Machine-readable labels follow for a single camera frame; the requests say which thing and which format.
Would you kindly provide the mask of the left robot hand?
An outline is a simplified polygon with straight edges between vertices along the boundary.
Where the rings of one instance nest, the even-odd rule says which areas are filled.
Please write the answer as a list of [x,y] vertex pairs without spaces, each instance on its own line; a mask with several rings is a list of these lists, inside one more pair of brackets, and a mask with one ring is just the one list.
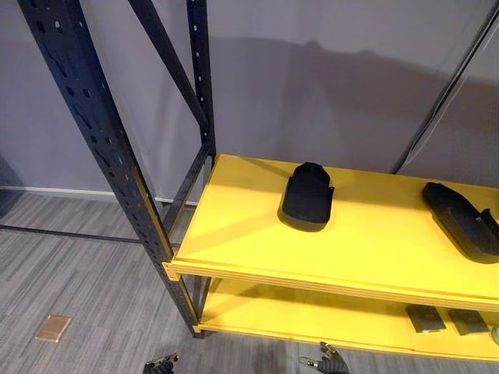
[[172,354],[146,362],[143,374],[174,374],[174,367],[178,361],[179,356]]

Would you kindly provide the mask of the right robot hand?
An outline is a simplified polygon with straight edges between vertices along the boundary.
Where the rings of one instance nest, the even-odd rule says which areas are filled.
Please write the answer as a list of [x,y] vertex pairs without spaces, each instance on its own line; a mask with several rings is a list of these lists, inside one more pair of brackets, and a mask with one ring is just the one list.
[[315,369],[320,373],[349,374],[349,367],[340,353],[329,343],[320,342],[320,351],[323,353],[321,360],[313,360],[302,356],[299,358],[301,365]]

